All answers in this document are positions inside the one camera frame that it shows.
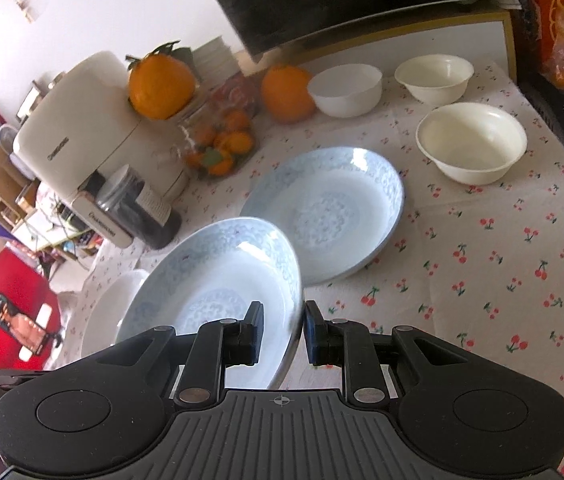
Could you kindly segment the cherry print tablecloth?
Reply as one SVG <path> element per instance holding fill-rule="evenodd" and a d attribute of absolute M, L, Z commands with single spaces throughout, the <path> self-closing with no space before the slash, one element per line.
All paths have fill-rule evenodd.
<path fill-rule="evenodd" d="M 447 179 L 415 142 L 427 107 L 386 78 L 382 102 L 364 116 L 263 122 L 258 151 L 239 172 L 194 181 L 179 197 L 183 232 L 239 214 L 257 181 L 298 154 L 336 145 L 381 154 L 407 196 L 396 233 L 368 266 L 307 297 L 327 318 L 376 333 L 410 324 L 564 396 L 564 147 L 495 64 L 476 63 L 465 96 L 505 110 L 526 130 L 526 154 L 495 184 Z"/>

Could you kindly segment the white ceramic bowl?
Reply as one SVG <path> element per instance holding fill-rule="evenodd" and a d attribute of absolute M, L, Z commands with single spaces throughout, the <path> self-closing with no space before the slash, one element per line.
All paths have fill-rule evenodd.
<path fill-rule="evenodd" d="M 367 64 L 344 64 L 315 75 L 308 92 L 323 114 L 353 118 L 367 114 L 379 103 L 383 73 Z"/>

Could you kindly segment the glass jar with tangerines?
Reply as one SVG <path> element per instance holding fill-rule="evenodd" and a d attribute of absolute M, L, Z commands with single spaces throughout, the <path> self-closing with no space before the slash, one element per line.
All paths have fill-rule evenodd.
<path fill-rule="evenodd" d="M 190 103 L 172 119 L 179 131 L 177 154 L 200 179 L 231 176 L 259 148 L 250 114 L 218 101 L 207 84 L 199 84 Z"/>

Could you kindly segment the cream kitchen appliance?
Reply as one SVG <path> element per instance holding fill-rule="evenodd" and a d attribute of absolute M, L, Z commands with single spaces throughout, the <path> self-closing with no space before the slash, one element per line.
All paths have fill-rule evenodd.
<path fill-rule="evenodd" d="M 88 190 L 128 165 L 169 202 L 189 183 L 169 122 L 147 119 L 128 100 L 126 66 L 110 51 L 69 70 L 20 127 L 14 152 L 87 226 L 119 248 L 132 237 L 96 206 Z"/>

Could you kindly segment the large orange on table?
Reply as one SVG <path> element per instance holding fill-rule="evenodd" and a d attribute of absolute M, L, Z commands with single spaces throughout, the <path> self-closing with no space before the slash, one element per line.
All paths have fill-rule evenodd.
<path fill-rule="evenodd" d="M 260 94 L 265 109 L 280 124 L 308 119 L 317 109 L 308 91 L 313 76 L 292 65 L 270 67 L 261 81 Z"/>

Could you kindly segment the dark tea canister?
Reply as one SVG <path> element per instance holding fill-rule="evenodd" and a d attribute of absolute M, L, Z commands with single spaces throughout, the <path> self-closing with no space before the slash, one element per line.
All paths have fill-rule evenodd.
<path fill-rule="evenodd" d="M 180 230 L 180 214 L 129 165 L 100 188 L 96 203 L 126 232 L 151 249 L 169 245 Z"/>

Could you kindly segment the white plate at edge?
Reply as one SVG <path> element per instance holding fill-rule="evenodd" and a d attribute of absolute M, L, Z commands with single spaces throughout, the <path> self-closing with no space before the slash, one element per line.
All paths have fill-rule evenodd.
<path fill-rule="evenodd" d="M 84 331 L 81 358 L 91 356 L 115 343 L 130 304 L 147 277 L 147 271 L 136 269 L 122 274 L 107 287 L 93 308 Z"/>

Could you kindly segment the white wooden-edged board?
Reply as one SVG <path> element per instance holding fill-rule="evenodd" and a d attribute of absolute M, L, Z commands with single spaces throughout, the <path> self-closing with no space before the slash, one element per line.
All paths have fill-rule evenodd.
<path fill-rule="evenodd" d="M 235 58 L 247 76 L 263 73 L 276 63 L 301 66 L 313 74 L 336 65 L 362 63 L 390 76 L 401 63 L 426 54 L 452 54 L 474 63 L 493 61 L 515 79 L 510 12 L 483 2 L 460 10 L 439 8 L 371 18 L 265 54 L 239 51 Z"/>

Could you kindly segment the red chair with phone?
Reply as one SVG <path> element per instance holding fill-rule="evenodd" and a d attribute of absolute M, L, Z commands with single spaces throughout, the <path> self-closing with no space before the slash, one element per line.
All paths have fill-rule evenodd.
<path fill-rule="evenodd" d="M 8 248 L 0 252 L 0 370 L 40 370 L 58 344 L 58 296 Z"/>

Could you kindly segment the blue patterned plate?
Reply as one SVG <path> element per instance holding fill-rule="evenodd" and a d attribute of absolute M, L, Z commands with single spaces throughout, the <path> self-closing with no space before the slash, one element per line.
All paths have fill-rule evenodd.
<path fill-rule="evenodd" d="M 207 322 L 240 320 L 254 301 L 263 304 L 265 322 L 259 361 L 228 368 L 225 385 L 277 389 L 297 349 L 303 285 L 291 242 L 262 219 L 222 220 L 175 246 L 134 296 L 116 340 L 160 325 L 195 334 Z"/>
<path fill-rule="evenodd" d="M 401 177 L 365 148 L 319 148 L 258 180 L 243 217 L 277 226 L 295 250 L 306 287 L 347 278 L 370 263 L 396 231 L 404 207 Z"/>

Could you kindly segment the small cream bowl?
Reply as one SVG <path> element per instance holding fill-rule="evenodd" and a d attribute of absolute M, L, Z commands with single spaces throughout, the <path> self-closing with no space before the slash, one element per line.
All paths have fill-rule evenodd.
<path fill-rule="evenodd" d="M 427 54 L 401 63 L 395 70 L 395 78 L 417 101 L 442 106 L 464 96 L 474 73 L 474 65 L 465 58 Z"/>

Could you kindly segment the large cream bowl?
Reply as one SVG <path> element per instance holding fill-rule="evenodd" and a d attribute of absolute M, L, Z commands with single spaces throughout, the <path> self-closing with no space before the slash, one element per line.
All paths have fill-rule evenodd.
<path fill-rule="evenodd" d="M 421 152 L 449 179 L 488 185 L 526 153 L 526 130 L 511 114 L 481 103 L 453 103 L 428 113 L 416 128 Z"/>

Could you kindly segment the large orange on jar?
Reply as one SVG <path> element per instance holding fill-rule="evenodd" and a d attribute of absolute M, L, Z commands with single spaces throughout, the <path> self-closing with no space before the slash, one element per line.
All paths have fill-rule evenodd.
<path fill-rule="evenodd" d="M 148 52 L 143 58 L 126 55 L 128 99 L 134 110 L 148 119 L 166 120 L 178 114 L 195 96 L 198 80 L 191 49 L 180 41 Z"/>

